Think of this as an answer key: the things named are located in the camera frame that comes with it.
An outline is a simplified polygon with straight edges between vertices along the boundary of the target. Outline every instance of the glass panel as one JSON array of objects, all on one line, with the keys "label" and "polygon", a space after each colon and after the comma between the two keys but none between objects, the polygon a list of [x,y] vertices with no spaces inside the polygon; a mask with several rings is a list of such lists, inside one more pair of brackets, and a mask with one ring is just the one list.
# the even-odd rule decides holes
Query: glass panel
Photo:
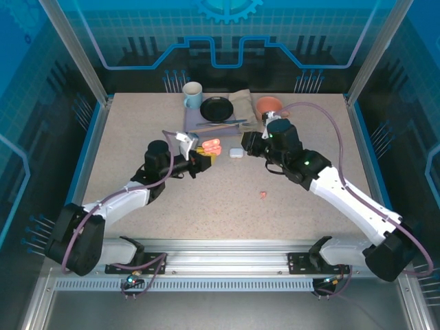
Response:
[{"label": "glass panel", "polygon": [[[435,265],[440,257],[439,12],[439,2],[414,1],[358,100],[390,203],[404,219],[416,217],[423,224],[421,240]],[[423,259],[418,265],[419,271],[426,269]],[[439,274],[420,282],[432,308],[440,304]]]},{"label": "glass panel", "polygon": [[38,1],[2,1],[0,30],[0,318],[18,329],[51,230],[30,219],[65,204],[96,100]]},{"label": "glass panel", "polygon": [[107,91],[348,91],[395,0],[62,0]]}]

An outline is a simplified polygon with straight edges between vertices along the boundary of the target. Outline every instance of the yellow object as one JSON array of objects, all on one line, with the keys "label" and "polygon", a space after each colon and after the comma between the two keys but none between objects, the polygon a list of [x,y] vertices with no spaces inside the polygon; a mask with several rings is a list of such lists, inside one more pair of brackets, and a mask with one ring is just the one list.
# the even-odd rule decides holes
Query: yellow object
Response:
[{"label": "yellow object", "polygon": [[215,153],[205,153],[204,148],[202,146],[198,146],[195,149],[196,153],[202,155],[202,156],[209,156],[211,157],[211,165],[214,165],[215,163],[215,158],[217,157],[217,155]]}]

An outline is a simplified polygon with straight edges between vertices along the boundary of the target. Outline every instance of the white mug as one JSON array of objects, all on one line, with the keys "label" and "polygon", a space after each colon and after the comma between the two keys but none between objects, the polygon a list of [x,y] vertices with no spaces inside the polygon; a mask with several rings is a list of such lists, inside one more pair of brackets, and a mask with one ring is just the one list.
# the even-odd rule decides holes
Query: white mug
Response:
[{"label": "white mug", "polygon": [[185,94],[184,106],[191,109],[198,109],[203,101],[201,85],[198,82],[190,81],[182,88]]}]

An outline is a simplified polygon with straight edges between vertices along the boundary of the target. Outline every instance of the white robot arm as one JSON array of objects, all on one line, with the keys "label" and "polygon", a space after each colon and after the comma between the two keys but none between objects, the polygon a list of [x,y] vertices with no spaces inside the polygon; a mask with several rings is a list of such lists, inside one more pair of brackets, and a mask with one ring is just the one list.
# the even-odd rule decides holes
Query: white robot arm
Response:
[{"label": "white robot arm", "polygon": [[[180,177],[189,173],[192,178],[211,167],[213,157],[202,155],[194,149],[198,137],[192,133],[176,133],[180,141],[181,154],[174,156],[170,177]],[[105,232],[116,222],[137,208],[155,199],[165,189],[165,183],[155,185],[169,172],[171,154],[165,141],[156,140],[148,145],[145,163],[139,168],[131,181],[118,192],[102,201],[83,206],[66,205],[60,212],[52,234],[45,248],[45,255],[58,263],[68,254],[67,268],[80,276],[88,274],[97,265],[113,263],[131,264],[138,262],[137,254],[143,254],[138,242],[121,237],[118,241],[105,242]],[[72,249],[69,250],[75,231],[81,221],[87,220],[79,229]]]},{"label": "white robot arm", "polygon": [[[303,149],[296,127],[275,113],[266,113],[263,133],[248,132],[241,144],[248,155],[264,157],[269,172],[285,175],[290,181],[322,197],[363,231],[368,240],[348,241],[327,236],[309,251],[311,264],[360,265],[385,281],[393,281],[413,259],[417,248],[392,223],[414,236],[417,222],[405,219],[373,201],[344,178],[321,154]],[[267,166],[279,166],[280,172]]]}]

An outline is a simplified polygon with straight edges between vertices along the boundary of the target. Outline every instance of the table surface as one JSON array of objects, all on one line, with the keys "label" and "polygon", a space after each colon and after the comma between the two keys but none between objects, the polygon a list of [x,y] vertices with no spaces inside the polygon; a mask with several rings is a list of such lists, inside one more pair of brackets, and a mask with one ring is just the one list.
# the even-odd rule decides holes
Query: table surface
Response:
[{"label": "table surface", "polygon": [[[224,93],[207,96],[227,96]],[[369,194],[349,115],[341,94],[253,94],[276,96],[284,105],[314,102],[335,118],[344,141],[344,176]],[[183,96],[179,93],[117,93],[109,112],[84,202],[119,190],[144,161],[162,129],[182,130]],[[338,141],[328,119],[310,107],[296,107],[289,119],[303,146],[336,165]],[[286,177],[269,174],[263,158],[229,158],[241,136],[222,137],[223,153],[213,167],[192,179],[169,179],[152,204],[128,214],[106,237],[145,239],[319,239],[325,235],[363,236],[342,213]],[[265,199],[260,192],[265,191]]]}]

